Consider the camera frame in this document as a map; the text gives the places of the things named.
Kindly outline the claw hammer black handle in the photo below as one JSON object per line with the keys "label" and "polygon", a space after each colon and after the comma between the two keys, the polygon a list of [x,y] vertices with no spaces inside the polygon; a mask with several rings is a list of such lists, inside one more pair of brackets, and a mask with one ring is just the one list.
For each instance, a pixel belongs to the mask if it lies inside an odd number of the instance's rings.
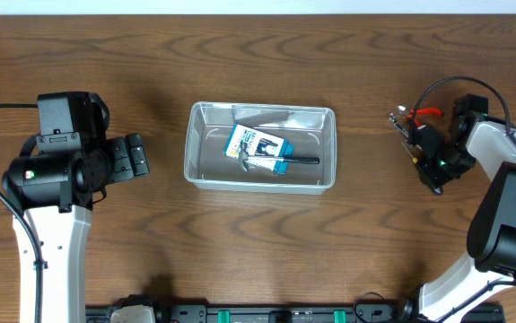
{"label": "claw hammer black handle", "polygon": [[288,163],[299,163],[299,164],[319,164],[320,159],[318,157],[280,157],[280,156],[269,156],[269,155],[249,155],[247,150],[247,143],[242,142],[238,151],[238,161],[244,172],[248,171],[247,162],[249,161],[275,161],[275,162],[288,162]]}

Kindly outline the red handled pliers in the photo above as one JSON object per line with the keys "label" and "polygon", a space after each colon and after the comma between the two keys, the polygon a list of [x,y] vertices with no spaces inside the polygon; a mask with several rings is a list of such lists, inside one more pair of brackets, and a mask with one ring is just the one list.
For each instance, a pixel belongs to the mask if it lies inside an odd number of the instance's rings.
{"label": "red handled pliers", "polygon": [[444,116],[444,112],[441,109],[420,108],[418,111],[415,111],[414,109],[408,109],[404,106],[398,106],[398,114],[401,117],[404,117],[409,125],[415,125],[416,127],[420,127],[422,125],[418,117],[429,116],[442,118]]}

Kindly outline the screwdriver yellow black handle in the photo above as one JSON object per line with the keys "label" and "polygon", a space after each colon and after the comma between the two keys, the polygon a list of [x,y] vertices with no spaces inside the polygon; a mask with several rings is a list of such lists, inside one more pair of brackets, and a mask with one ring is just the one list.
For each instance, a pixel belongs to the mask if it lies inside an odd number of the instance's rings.
{"label": "screwdriver yellow black handle", "polygon": [[412,148],[407,142],[402,141],[402,146],[404,147],[405,151],[410,156],[412,163],[415,166],[415,169],[417,170],[418,176],[420,181],[427,186],[430,191],[436,195],[436,196],[442,196],[443,195],[443,189],[442,187],[436,187],[431,180],[427,177],[426,173],[424,172],[424,169],[419,164],[418,154],[414,148]]}

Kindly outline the silver combination wrench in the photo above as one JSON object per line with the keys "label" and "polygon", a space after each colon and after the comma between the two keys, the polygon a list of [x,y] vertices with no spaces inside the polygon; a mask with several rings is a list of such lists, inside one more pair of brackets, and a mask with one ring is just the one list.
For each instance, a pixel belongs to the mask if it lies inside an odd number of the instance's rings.
{"label": "silver combination wrench", "polygon": [[396,115],[390,112],[387,115],[387,119],[393,124],[393,126],[399,131],[399,133],[404,136],[406,139],[409,138],[408,130],[398,121]]}

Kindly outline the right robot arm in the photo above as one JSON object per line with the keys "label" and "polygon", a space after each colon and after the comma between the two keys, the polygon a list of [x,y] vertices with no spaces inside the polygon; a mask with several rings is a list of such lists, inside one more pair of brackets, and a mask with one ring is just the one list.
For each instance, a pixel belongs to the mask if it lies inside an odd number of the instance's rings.
{"label": "right robot arm", "polygon": [[516,287],[516,128],[488,113],[485,97],[468,94],[453,104],[447,135],[419,121],[437,108],[389,114],[419,178],[435,195],[480,165],[490,180],[468,228],[466,252],[436,280],[404,300],[397,322],[503,322],[493,295]]}

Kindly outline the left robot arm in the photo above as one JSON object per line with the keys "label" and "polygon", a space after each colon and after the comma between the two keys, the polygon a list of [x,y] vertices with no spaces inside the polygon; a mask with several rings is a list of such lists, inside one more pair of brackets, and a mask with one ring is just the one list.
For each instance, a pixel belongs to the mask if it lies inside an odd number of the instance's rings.
{"label": "left robot arm", "polygon": [[21,322],[82,322],[93,198],[149,167],[140,135],[107,138],[109,109],[92,92],[38,97],[39,133],[3,176],[16,216]]}

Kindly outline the blue white cardboard box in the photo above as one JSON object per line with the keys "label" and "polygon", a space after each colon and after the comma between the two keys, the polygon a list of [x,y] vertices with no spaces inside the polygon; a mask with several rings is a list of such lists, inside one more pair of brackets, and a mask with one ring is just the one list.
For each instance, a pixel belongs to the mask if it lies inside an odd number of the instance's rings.
{"label": "blue white cardboard box", "polygon": [[224,155],[238,160],[242,143],[246,144],[248,155],[285,157],[293,154],[293,146],[287,139],[236,124],[224,147]]}

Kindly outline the clear plastic container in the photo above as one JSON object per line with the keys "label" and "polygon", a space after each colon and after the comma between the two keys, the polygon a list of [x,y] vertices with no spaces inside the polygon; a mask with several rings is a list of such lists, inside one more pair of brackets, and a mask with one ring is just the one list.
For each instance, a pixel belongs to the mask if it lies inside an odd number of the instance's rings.
{"label": "clear plastic container", "polygon": [[[287,139],[293,154],[318,157],[319,164],[239,161],[223,150],[234,125]],[[204,102],[193,105],[185,145],[184,176],[198,188],[320,195],[337,176],[337,123],[330,108]]]}

